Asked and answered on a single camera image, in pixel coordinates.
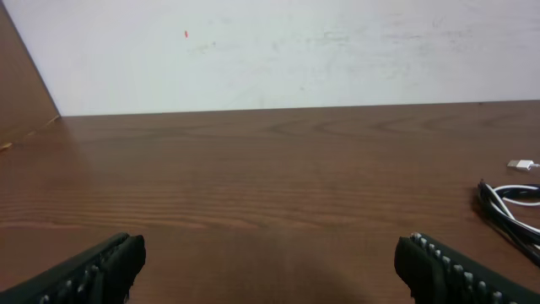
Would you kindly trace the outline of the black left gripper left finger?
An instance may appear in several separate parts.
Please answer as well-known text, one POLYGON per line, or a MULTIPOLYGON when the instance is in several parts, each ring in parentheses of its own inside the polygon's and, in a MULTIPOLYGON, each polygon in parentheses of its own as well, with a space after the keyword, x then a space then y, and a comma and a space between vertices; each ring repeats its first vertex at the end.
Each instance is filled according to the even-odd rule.
POLYGON ((145 265, 143 236, 118 233, 1 293, 11 304, 125 304, 145 265))

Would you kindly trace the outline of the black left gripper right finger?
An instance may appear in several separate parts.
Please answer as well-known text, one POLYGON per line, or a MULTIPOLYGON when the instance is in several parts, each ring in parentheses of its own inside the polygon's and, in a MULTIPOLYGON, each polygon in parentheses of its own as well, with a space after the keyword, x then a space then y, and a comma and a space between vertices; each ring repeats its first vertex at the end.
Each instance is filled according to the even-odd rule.
POLYGON ((401 236, 394 268, 416 304, 539 304, 539 294, 434 238, 401 236))

